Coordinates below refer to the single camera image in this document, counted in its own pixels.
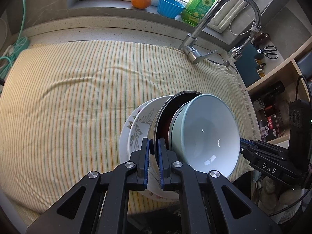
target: striped cloth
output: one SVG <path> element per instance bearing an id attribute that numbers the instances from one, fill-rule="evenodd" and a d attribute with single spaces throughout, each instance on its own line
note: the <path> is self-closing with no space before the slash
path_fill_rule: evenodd
<path id="1" fill-rule="evenodd" d="M 243 87 L 225 67 L 208 60 L 191 65 L 168 47 L 119 41 L 34 46 L 19 55 L 0 98 L 0 185 L 31 224 L 88 172 L 120 164 L 119 135 L 135 108 L 184 90 L 221 98 L 241 137 L 257 140 Z M 230 180 L 248 168 L 240 156 Z M 128 211 L 169 205 L 132 191 Z"/>

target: chrome faucet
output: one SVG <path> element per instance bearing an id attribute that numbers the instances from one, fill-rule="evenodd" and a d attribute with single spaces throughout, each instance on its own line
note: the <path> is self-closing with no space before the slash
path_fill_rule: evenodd
<path id="1" fill-rule="evenodd" d="M 191 61 L 192 64 L 203 61 L 205 58 L 214 54 L 216 51 L 212 51 L 206 55 L 201 55 L 193 45 L 195 44 L 198 35 L 200 32 L 208 25 L 210 20 L 216 15 L 216 13 L 222 8 L 222 6 L 230 0 L 218 0 L 212 8 L 206 13 L 206 15 L 200 20 L 199 24 L 195 27 L 192 33 L 189 33 L 186 38 L 183 40 L 182 44 L 179 46 L 179 49 L 182 50 Z M 249 38 L 239 47 L 234 47 L 230 52 L 229 56 L 233 62 L 236 62 L 241 57 L 241 50 L 247 45 L 247 43 L 252 39 L 252 37 L 258 33 L 261 29 L 261 13 L 257 4 L 253 0 L 244 0 L 249 3 L 249 5 L 255 11 L 255 21 L 252 24 L 251 32 Z"/>

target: wooden shelf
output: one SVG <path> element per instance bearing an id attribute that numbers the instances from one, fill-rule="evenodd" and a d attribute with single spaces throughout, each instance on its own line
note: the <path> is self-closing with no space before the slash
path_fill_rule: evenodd
<path id="1" fill-rule="evenodd" d="M 294 52 L 289 58 L 283 61 L 276 68 L 267 73 L 264 77 L 247 87 L 249 95 L 253 95 L 261 90 L 264 90 L 268 86 L 281 81 L 285 86 L 285 91 L 279 96 L 281 99 L 285 99 L 288 102 L 295 100 L 296 84 L 301 71 L 297 65 L 306 53 L 312 50 L 312 37 L 310 37 L 296 52 Z M 301 80 L 298 87 L 298 98 L 309 101 L 308 88 L 304 81 Z M 271 140 L 268 143 L 278 144 L 289 140 L 290 128 L 286 129 L 284 134 L 277 139 Z"/>

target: dish soap bottle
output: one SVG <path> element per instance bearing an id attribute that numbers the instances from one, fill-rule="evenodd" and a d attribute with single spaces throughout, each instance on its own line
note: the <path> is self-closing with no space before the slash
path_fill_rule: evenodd
<path id="1" fill-rule="evenodd" d="M 181 13 L 184 22 L 197 26 L 216 0 L 189 0 Z"/>

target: blue silicone cup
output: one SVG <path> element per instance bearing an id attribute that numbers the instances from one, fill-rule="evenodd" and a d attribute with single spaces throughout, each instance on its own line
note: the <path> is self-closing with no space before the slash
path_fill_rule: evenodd
<path id="1" fill-rule="evenodd" d="M 157 12 L 168 18 L 175 18 L 185 6 L 175 0 L 159 0 Z"/>

